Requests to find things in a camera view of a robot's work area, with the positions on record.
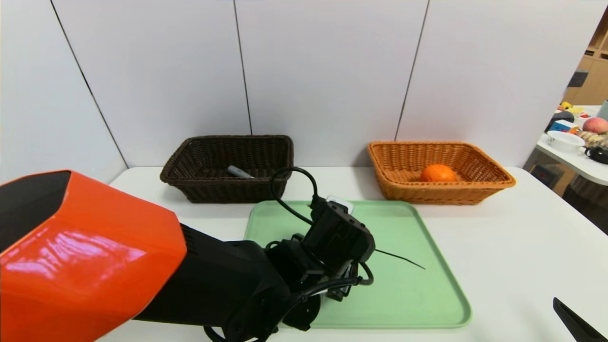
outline light brown wicker basket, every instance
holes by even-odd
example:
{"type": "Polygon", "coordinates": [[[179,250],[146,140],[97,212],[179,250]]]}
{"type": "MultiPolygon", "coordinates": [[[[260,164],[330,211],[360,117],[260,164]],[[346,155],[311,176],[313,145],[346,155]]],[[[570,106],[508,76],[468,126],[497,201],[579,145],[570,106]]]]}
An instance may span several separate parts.
{"type": "Polygon", "coordinates": [[[479,148],[464,142],[377,141],[367,147],[382,194],[422,204],[477,204],[515,185],[515,179],[479,148]],[[453,183],[420,182],[431,164],[451,167],[453,183]]]}

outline green tray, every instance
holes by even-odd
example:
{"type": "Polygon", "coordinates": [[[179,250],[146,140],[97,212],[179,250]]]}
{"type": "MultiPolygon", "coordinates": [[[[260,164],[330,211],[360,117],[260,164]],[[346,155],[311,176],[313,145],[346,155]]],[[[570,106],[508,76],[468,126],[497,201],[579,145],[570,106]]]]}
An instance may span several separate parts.
{"type": "MultiPolygon", "coordinates": [[[[309,202],[288,201],[309,216],[309,202]]],[[[426,268],[375,252],[367,265],[371,286],[355,286],[342,302],[323,298],[315,328],[420,329],[466,325],[471,307],[416,209],[401,201],[353,201],[354,214],[373,234],[379,250],[406,257],[426,268]]],[[[309,226],[275,201],[255,205],[246,240],[265,246],[305,234],[309,226]]]]}

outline tabletop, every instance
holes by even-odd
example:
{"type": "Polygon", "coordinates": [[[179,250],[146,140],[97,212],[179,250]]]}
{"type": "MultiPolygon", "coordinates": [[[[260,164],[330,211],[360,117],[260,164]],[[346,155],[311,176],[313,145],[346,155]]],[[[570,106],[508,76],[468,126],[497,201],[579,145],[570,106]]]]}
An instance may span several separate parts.
{"type": "MultiPolygon", "coordinates": [[[[383,200],[367,167],[305,167],[319,195],[383,200]]],[[[475,206],[415,205],[472,307],[458,329],[281,328],[269,341],[564,341],[574,339],[553,311],[558,297],[608,336],[608,237],[522,169],[517,185],[475,206]]],[[[115,188],[175,211],[180,221],[221,240],[243,238],[253,204],[192,204],[159,180],[160,167],[136,167],[115,188]]],[[[293,174],[283,199],[309,200],[308,179],[293,174]]],[[[102,342],[207,341],[202,327],[128,321],[102,342]]]]}
{"type": "MultiPolygon", "coordinates": [[[[601,106],[582,106],[586,113],[592,116],[597,115],[601,106]]],[[[580,148],[577,152],[562,152],[547,144],[548,135],[543,133],[536,143],[536,149],[545,153],[549,157],[567,165],[577,174],[584,178],[600,184],[608,185],[608,165],[601,164],[587,157],[585,149],[580,148]]]]}

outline wooden cabinet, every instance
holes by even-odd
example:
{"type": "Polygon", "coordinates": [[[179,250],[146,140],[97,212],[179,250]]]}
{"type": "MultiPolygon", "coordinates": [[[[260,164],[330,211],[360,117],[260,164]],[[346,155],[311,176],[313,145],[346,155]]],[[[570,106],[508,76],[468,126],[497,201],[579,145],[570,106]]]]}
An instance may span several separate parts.
{"type": "Polygon", "coordinates": [[[589,71],[580,88],[568,88],[564,101],[576,105],[601,105],[608,99],[608,10],[599,22],[577,69],[589,71]]]}
{"type": "Polygon", "coordinates": [[[601,105],[608,99],[608,60],[592,60],[588,69],[581,69],[589,70],[585,84],[580,88],[570,88],[564,100],[577,105],[601,105]]]}

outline white wall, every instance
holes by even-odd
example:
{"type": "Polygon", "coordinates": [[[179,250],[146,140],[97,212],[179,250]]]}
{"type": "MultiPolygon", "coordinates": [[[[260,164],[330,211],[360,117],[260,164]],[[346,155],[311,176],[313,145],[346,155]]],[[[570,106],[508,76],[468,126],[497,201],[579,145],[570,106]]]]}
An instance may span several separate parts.
{"type": "MultiPolygon", "coordinates": [[[[430,0],[397,138],[462,140],[521,166],[607,0],[430,0]]],[[[249,134],[232,1],[55,0],[129,166],[249,134]]],[[[426,0],[237,1],[254,134],[295,162],[362,165],[392,140],[426,0]]]]}
{"type": "Polygon", "coordinates": [[[186,138],[250,134],[230,0],[54,0],[130,167],[186,138]]]}
{"type": "Polygon", "coordinates": [[[397,139],[468,141],[522,166],[607,3],[431,0],[397,139]]]}
{"type": "Polygon", "coordinates": [[[125,164],[48,0],[2,2],[0,181],[74,169],[109,182],[125,164]]]}
{"type": "Polygon", "coordinates": [[[295,163],[363,165],[395,138],[427,0],[237,1],[254,134],[295,163]]]}

